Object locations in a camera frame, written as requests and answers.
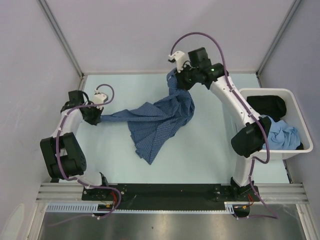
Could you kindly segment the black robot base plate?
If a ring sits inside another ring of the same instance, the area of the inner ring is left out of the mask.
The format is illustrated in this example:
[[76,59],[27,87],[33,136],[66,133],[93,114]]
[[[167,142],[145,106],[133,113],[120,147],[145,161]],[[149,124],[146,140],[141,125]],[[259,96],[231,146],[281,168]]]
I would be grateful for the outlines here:
[[223,184],[111,184],[110,189],[83,189],[83,201],[112,204],[116,200],[119,210],[129,211],[218,211],[225,202],[245,202],[250,198],[259,202],[251,186],[237,188]]

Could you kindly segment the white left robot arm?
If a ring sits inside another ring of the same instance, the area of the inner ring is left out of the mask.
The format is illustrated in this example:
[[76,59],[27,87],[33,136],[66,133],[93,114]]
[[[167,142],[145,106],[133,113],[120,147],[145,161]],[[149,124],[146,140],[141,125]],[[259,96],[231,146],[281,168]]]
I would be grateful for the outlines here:
[[100,200],[110,196],[111,188],[103,173],[90,170],[76,133],[81,122],[92,126],[101,122],[104,105],[109,103],[107,94],[94,92],[92,99],[81,90],[68,93],[69,100],[60,110],[60,121],[53,134],[40,141],[40,149],[51,181],[76,181]]

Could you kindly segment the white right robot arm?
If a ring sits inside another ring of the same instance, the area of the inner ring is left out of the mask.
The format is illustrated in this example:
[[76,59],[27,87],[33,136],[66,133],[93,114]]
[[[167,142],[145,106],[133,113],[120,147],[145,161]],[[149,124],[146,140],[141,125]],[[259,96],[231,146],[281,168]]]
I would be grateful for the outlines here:
[[221,63],[212,64],[205,48],[184,53],[176,51],[169,56],[176,64],[177,87],[190,90],[195,84],[204,85],[230,110],[239,127],[231,139],[232,149],[237,154],[235,171],[230,179],[230,194],[242,201],[253,184],[252,161],[267,143],[271,127],[270,119],[256,112],[240,94],[232,78]]

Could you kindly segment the blue plaid long sleeve shirt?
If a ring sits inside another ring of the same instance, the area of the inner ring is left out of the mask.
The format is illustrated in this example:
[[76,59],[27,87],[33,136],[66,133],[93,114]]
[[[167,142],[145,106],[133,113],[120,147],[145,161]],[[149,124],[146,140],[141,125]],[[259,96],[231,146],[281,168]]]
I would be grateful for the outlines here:
[[168,96],[157,102],[102,115],[102,122],[127,122],[136,154],[152,164],[164,143],[194,116],[195,104],[187,90],[178,88],[178,71],[166,75]]

